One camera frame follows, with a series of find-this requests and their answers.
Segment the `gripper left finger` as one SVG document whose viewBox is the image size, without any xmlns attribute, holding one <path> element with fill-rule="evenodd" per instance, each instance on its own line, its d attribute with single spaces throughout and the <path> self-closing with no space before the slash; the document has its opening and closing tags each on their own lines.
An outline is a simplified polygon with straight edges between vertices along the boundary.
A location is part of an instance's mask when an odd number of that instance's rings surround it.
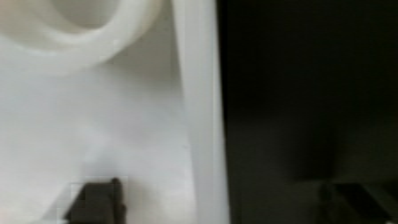
<svg viewBox="0 0 398 224">
<path fill-rule="evenodd" d="M 64 214 L 66 224 L 126 224 L 122 182 L 87 183 Z"/>
</svg>

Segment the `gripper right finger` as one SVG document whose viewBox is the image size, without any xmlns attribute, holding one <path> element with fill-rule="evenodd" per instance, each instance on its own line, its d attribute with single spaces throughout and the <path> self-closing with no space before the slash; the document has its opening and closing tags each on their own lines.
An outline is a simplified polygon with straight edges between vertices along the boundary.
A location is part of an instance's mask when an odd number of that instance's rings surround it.
<svg viewBox="0 0 398 224">
<path fill-rule="evenodd" d="M 318 224 L 398 224 L 398 195 L 384 184 L 323 183 Z"/>
</svg>

